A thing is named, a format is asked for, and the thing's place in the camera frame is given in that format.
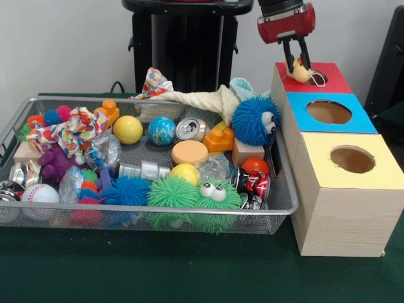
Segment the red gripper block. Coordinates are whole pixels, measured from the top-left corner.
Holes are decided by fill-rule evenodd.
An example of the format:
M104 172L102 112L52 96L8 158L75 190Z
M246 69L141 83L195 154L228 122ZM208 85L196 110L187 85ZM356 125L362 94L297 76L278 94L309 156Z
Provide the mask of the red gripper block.
M283 51L289 73L294 71L294 56L290 50L290 39L297 37L301 53L300 58L303 66L311 69L311 61L305 41L305 36L312 33L316 26L316 15L311 3L304 3L297 8L272 16L262 16L257 20L258 32L266 44L282 40Z

